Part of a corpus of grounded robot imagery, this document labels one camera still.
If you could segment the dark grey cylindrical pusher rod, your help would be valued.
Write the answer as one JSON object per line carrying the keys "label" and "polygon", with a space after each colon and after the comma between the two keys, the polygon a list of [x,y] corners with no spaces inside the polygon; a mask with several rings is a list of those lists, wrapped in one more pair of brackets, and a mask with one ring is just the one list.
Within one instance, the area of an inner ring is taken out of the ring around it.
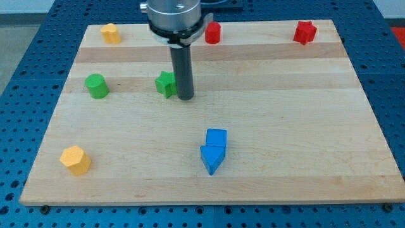
{"label": "dark grey cylindrical pusher rod", "polygon": [[170,48],[178,98],[186,101],[194,97],[190,47]]}

